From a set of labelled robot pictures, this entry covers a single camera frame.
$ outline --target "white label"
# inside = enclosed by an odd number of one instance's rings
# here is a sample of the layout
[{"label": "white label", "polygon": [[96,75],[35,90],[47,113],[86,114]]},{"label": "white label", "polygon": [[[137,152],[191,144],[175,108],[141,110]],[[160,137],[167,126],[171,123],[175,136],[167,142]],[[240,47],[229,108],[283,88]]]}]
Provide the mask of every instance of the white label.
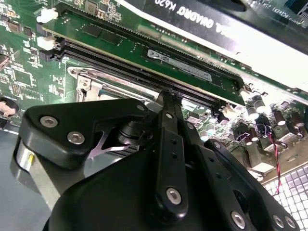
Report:
[{"label": "white label", "polygon": [[209,73],[201,71],[201,70],[199,70],[195,67],[189,66],[189,65],[182,63],[180,61],[171,59],[171,58],[169,58],[165,55],[162,55],[158,52],[155,52],[153,50],[148,50],[148,57],[154,58],[154,59],[159,59],[159,60],[161,60],[161,61],[163,61],[167,64],[170,64],[172,66],[177,67],[178,69],[180,69],[180,70],[182,70],[186,73],[189,73],[193,76],[199,77],[199,78],[207,80],[209,82],[212,82],[212,76]]}]

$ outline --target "screw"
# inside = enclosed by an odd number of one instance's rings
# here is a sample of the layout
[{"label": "screw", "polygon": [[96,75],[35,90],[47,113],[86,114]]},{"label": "screw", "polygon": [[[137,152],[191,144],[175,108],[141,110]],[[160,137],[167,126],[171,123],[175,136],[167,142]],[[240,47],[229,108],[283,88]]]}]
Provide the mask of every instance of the screw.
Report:
[{"label": "screw", "polygon": [[169,201],[174,205],[179,205],[182,201],[181,194],[174,188],[168,188],[166,191]]},{"label": "screw", "polygon": [[245,229],[246,227],[245,220],[238,212],[232,211],[231,218],[234,221],[234,223],[237,225],[237,227],[239,227],[241,230]]},{"label": "screw", "polygon": [[144,107],[142,107],[141,105],[137,105],[137,108],[138,108],[139,110],[141,110],[141,111],[144,111],[144,110],[145,110]]},{"label": "screw", "polygon": [[273,219],[280,228],[284,228],[282,220],[277,215],[273,215]]},{"label": "screw", "polygon": [[166,116],[167,116],[169,119],[172,119],[172,118],[173,118],[172,114],[169,114],[169,113],[166,113]]},{"label": "screw", "polygon": [[187,127],[188,127],[189,129],[193,129],[193,125],[190,124],[190,123],[187,123]]},{"label": "screw", "polygon": [[67,135],[68,141],[70,141],[72,144],[80,145],[83,144],[85,141],[85,137],[77,131],[72,131]]},{"label": "screw", "polygon": [[217,147],[218,149],[221,148],[220,144],[217,142],[214,142],[215,147]]},{"label": "screw", "polygon": [[294,221],[293,221],[291,218],[289,218],[289,217],[287,217],[287,216],[285,216],[284,218],[285,218],[285,220],[287,221],[287,224],[288,224],[291,228],[293,228],[293,229],[296,228],[296,225],[295,225]]},{"label": "screw", "polygon": [[43,116],[39,121],[44,127],[47,128],[54,128],[58,125],[58,120],[52,116]]}]

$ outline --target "cylindrical component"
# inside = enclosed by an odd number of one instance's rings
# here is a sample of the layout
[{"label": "cylindrical component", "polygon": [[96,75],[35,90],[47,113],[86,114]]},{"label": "cylindrical component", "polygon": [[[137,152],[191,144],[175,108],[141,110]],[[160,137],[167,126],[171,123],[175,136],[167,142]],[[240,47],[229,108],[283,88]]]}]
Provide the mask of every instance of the cylindrical component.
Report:
[{"label": "cylindrical component", "polygon": [[213,123],[209,123],[206,125],[206,131],[209,136],[214,135],[215,133],[215,125]]},{"label": "cylindrical component", "polygon": [[260,114],[266,111],[266,106],[261,97],[258,97],[254,103],[256,111]]},{"label": "cylindrical component", "polygon": [[207,131],[203,130],[200,132],[200,139],[205,142],[208,140],[208,134],[207,134]]},{"label": "cylindrical component", "polygon": [[305,125],[302,117],[300,116],[298,112],[293,113],[291,115],[291,118],[292,118],[292,123],[294,124],[295,127],[300,128]]},{"label": "cylindrical component", "polygon": [[247,146],[249,146],[249,145],[252,144],[252,140],[251,140],[250,136],[247,136],[247,137],[245,138],[244,141],[245,141],[245,144],[246,144]]},{"label": "cylindrical component", "polygon": [[276,122],[279,126],[285,125],[285,119],[284,119],[281,111],[275,111],[274,117],[275,117],[275,120],[276,120]]},{"label": "cylindrical component", "polygon": [[248,118],[249,120],[253,121],[259,118],[259,114],[256,111],[256,108],[251,106],[251,107],[247,107],[247,112],[248,112]]},{"label": "cylindrical component", "polygon": [[255,142],[259,139],[257,132],[254,128],[249,129],[249,136],[250,136],[251,141],[253,141],[253,142]]}]

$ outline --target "white connector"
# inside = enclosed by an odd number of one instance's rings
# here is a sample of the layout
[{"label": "white connector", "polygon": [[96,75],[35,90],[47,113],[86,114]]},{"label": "white connector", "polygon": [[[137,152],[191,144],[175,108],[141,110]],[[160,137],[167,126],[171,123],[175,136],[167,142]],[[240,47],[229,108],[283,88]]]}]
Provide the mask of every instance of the white connector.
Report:
[{"label": "white connector", "polygon": [[38,23],[47,23],[52,19],[58,18],[59,13],[55,9],[43,9],[40,13],[40,16],[37,17]]},{"label": "white connector", "polygon": [[233,118],[237,117],[237,112],[229,104],[227,104],[225,107],[223,107],[222,113],[228,119],[233,119]]},{"label": "white connector", "polygon": [[44,50],[50,51],[56,45],[56,38],[54,36],[38,37],[38,46]]}]

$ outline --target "metal grille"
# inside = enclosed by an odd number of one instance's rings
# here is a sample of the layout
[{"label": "metal grille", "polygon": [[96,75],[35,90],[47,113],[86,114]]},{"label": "metal grille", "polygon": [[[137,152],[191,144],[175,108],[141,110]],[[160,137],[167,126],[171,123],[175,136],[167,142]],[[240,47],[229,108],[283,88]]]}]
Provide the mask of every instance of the metal grille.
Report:
[{"label": "metal grille", "polygon": [[[274,198],[297,221],[301,231],[308,231],[308,165],[281,177],[282,187]],[[265,185],[274,195],[278,180]]]}]

